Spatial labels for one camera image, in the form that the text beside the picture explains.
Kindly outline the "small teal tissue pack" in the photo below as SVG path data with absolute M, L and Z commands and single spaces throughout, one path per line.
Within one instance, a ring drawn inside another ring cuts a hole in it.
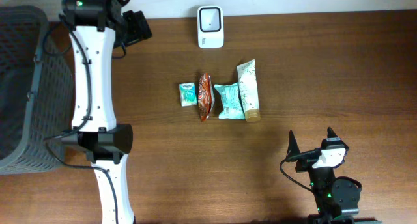
M 179 84 L 180 104 L 182 107 L 197 105 L 197 96 L 194 83 Z

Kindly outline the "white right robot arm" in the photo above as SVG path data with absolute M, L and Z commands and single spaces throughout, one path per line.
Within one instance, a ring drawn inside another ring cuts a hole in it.
M 334 169 L 345 162 L 349 146 L 337 136 L 331 127 L 319 148 L 301 152 L 293 131 L 289 132 L 286 157 L 280 162 L 281 173 L 296 185 L 312 193 L 317 213 L 307 217 L 307 223 L 379 223 L 376 219 L 356 219 L 362 184 L 346 176 L 336 177 Z M 283 169 L 284 163 L 295 163 L 295 171 L 309 174 L 305 186 Z

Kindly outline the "white tube with gold cap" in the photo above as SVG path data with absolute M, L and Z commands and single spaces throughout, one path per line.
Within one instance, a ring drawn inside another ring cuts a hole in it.
M 247 122 L 261 120 L 255 59 L 237 66 L 240 99 Z

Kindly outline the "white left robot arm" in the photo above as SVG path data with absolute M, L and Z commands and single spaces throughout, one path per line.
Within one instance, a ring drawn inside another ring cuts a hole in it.
M 103 223 L 135 223 L 127 184 L 130 124 L 117 122 L 111 90 L 115 48 L 152 37 L 141 11 L 123 12 L 130 0 L 62 0 L 60 19 L 74 51 L 75 108 L 71 129 L 61 141 L 85 153 L 94 171 Z

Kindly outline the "teal snack packet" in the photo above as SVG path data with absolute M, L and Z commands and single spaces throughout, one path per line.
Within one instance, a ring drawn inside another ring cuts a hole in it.
M 223 107 L 222 112 L 219 114 L 219 118 L 244 120 L 245 116 L 240 103 L 238 83 L 231 85 L 215 84 L 214 88 L 220 94 Z

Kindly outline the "red snack packet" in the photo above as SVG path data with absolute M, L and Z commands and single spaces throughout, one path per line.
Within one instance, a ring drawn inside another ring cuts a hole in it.
M 204 73 L 199 79 L 197 97 L 200 120 L 204 122 L 209 118 L 215 103 L 211 77 L 208 73 Z

